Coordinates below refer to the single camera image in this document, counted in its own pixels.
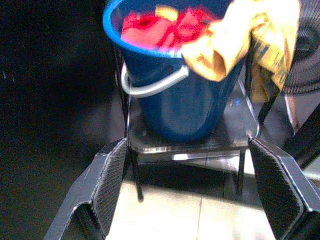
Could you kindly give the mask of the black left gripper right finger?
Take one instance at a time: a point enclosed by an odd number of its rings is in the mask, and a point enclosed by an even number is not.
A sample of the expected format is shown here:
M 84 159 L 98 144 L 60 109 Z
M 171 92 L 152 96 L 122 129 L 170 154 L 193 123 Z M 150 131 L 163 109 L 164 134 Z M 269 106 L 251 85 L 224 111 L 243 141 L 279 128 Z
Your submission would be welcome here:
M 248 140 L 257 191 L 277 240 L 320 238 L 320 190 L 278 146 Z

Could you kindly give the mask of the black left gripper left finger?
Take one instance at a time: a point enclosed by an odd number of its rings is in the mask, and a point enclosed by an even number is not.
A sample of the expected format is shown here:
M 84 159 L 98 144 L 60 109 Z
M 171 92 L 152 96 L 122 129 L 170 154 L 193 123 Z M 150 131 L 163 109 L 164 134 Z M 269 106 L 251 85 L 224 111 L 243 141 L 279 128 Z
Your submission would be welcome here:
M 120 138 L 95 154 L 91 164 L 71 185 L 44 239 L 63 239 L 75 213 L 87 239 L 104 240 L 108 236 L 127 150 L 127 139 Z

